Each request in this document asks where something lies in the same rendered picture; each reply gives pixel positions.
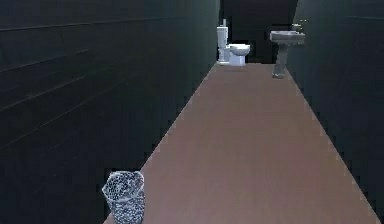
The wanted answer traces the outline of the white toilet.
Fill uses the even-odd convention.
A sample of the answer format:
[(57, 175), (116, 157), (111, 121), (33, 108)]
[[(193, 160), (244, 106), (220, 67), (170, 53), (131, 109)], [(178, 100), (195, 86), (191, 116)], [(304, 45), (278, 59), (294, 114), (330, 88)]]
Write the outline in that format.
[(219, 65), (244, 66), (246, 64), (245, 57), (250, 52), (248, 44), (229, 44), (229, 28), (226, 20), (216, 28), (217, 31), (217, 48)]

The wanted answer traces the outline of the grey pedestal sink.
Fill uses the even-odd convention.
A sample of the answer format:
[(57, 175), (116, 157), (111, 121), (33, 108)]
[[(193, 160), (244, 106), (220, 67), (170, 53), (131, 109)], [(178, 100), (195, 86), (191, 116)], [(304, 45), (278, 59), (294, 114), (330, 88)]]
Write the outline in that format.
[(271, 31), (270, 41), (278, 45), (278, 54), (272, 70), (272, 77), (284, 78), (288, 49), (292, 45), (303, 45), (305, 34), (298, 31)]

